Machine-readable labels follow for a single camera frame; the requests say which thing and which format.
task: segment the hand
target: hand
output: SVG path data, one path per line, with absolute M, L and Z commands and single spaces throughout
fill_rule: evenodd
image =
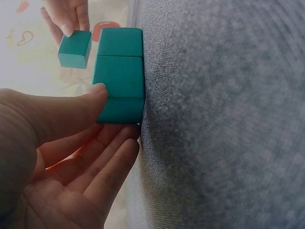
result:
M 42 0 L 41 15 L 58 45 L 63 34 L 89 30 L 88 0 Z
M 95 123 L 106 99 L 103 84 L 74 98 L 0 90 L 0 228 L 103 228 L 140 135 Z

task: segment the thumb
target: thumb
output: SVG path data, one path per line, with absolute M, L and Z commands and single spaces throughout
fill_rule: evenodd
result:
M 104 84 L 98 83 L 88 94 L 78 97 L 43 97 L 7 91 L 2 99 L 15 110 L 18 116 L 10 116 L 27 130 L 28 141 L 39 147 L 93 125 L 106 104 L 107 91 Z
M 49 17 L 61 31 L 70 37 L 74 31 L 73 22 L 69 16 L 69 12 L 64 8 L 62 0 L 43 0 L 43 6 Z

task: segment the toy block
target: toy block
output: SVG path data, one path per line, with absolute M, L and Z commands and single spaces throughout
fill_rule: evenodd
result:
M 104 28 L 101 31 L 99 56 L 143 58 L 142 30 L 137 28 Z
M 92 84 L 104 83 L 107 103 L 99 123 L 140 123 L 145 92 L 143 60 L 139 57 L 97 56 Z
M 61 66 L 86 69 L 90 50 L 90 31 L 74 31 L 71 37 L 64 36 L 58 51 Z

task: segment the fingernail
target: fingernail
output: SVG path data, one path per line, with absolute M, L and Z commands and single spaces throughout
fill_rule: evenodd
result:
M 99 94 L 106 89 L 105 84 L 96 83 L 85 90 L 84 94 Z
M 69 26 L 68 24 L 63 24 L 61 26 L 61 31 L 67 36 L 67 37 L 71 37 L 72 33 L 73 33 L 73 29 L 71 28 L 71 26 Z

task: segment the denim-like fabric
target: denim-like fabric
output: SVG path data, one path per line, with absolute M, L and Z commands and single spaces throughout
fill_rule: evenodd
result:
M 142 0 L 131 229 L 305 228 L 305 1 Z

